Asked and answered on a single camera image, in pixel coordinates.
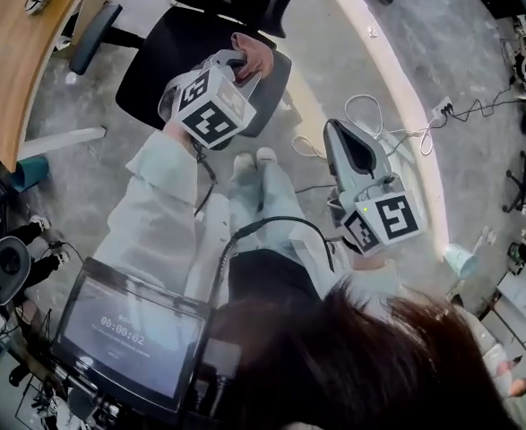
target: hand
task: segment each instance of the hand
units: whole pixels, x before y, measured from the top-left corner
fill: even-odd
[[[165,127],[163,127],[163,132],[166,133],[173,140],[181,143],[189,153],[193,154],[193,144],[191,143],[191,135],[183,128],[182,125],[176,121],[169,121]]]

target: timer display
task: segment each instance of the timer display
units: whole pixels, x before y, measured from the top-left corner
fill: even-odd
[[[113,321],[112,319],[110,318],[107,318],[105,315],[103,317],[101,317],[101,324],[106,327],[106,328],[109,328],[111,331],[114,331],[115,333],[123,336],[124,338],[127,338],[129,340],[131,340],[132,342],[135,342],[139,345],[143,345],[144,341],[145,341],[145,337],[136,332],[136,331],[131,331],[129,328],[127,328],[126,326],[120,324],[120,323],[115,323],[115,321]]]

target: wooden desk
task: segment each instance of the wooden desk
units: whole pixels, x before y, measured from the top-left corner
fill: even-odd
[[[10,171],[25,159],[103,137],[95,127],[26,142],[31,106],[57,37],[81,0],[51,0],[29,16],[25,0],[0,0],[0,160]]]

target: chair armrest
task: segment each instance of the chair armrest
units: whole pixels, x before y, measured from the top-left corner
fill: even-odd
[[[105,38],[106,32],[122,10],[123,7],[120,4],[106,4],[99,10],[75,47],[72,59],[69,62],[69,68],[72,72],[78,75],[85,73],[91,59]]]

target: white sleeve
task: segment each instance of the white sleeve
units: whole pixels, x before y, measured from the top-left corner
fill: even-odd
[[[196,160],[181,143],[154,133],[126,167],[133,176],[93,257],[183,295],[196,252]]]

